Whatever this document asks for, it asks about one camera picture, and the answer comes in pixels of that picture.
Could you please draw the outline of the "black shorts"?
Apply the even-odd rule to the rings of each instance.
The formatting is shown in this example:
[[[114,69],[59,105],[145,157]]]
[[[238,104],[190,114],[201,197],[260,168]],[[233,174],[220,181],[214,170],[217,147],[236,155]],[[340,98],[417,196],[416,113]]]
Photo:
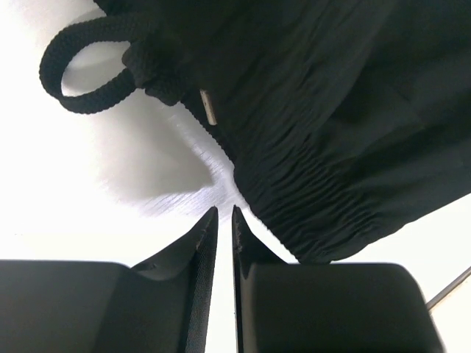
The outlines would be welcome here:
[[[347,258],[470,193],[468,1],[100,1],[47,46],[91,114],[182,103],[301,263]]]

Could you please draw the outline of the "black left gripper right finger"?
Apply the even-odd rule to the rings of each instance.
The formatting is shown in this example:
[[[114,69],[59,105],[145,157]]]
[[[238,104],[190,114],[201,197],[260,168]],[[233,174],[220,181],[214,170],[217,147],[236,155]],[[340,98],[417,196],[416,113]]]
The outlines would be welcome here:
[[[232,213],[239,352],[442,352],[422,292],[392,263],[289,264]]]

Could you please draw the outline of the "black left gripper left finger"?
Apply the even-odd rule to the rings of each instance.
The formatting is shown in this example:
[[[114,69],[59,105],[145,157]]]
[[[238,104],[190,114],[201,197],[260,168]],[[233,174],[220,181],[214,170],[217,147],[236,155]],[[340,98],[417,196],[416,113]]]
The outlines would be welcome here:
[[[210,208],[144,261],[1,262],[3,352],[203,352],[218,237]]]

